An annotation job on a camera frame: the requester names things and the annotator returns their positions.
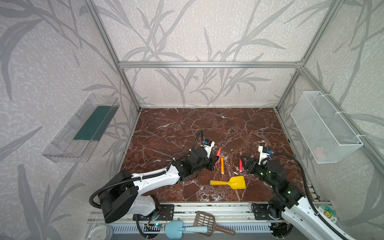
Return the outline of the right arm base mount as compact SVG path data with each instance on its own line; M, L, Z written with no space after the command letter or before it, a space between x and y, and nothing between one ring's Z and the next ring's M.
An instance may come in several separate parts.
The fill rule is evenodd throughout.
M256 220L281 219L281 210L279 210L275 205L252 203L251 210L254 213Z

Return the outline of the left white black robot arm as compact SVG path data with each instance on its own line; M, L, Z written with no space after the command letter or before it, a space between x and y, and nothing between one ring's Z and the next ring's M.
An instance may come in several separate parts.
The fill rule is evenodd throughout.
M219 157L213 153L215 142L204 138L199 131L196 137L200 146L193 145L188 153L172 159L167 167L147 173L132 174L120 171L105 186L91 194L89 203L102 210L107 224L126 214L151 216L161 211L161 205L148 193L165 186L191 180L202 170L213 171Z

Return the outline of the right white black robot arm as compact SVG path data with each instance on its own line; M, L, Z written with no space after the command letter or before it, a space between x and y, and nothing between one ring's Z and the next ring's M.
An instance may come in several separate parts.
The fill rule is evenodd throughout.
M259 164L259 161L251 157L240 156L245 170L256 175L273 190L273 198L269 201L269 215L292 224L309 240L352 240L351 236L314 206L306 183L306 192L303 193L288 181L287 171L280 162L274 160L277 156L281 154L265 158L266 164Z

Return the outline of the red marker pen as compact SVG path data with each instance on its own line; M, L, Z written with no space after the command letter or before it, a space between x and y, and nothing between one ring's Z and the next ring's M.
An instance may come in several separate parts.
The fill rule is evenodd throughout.
M243 172L243 162L242 162L241 158L239 158L239 172L240 173Z

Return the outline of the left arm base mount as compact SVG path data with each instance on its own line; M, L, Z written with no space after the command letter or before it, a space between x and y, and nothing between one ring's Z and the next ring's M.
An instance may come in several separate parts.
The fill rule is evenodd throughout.
M133 215L133 221L138 220L139 222L149 221L171 221L174 218L175 205L172 204L161 204L159 208L156 208L148 216Z

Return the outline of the orange pen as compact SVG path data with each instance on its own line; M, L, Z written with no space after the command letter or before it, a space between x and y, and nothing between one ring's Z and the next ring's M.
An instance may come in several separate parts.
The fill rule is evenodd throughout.
M224 175L225 169L224 169L224 157L223 157L223 155L221 155L220 164L221 164L221 174Z

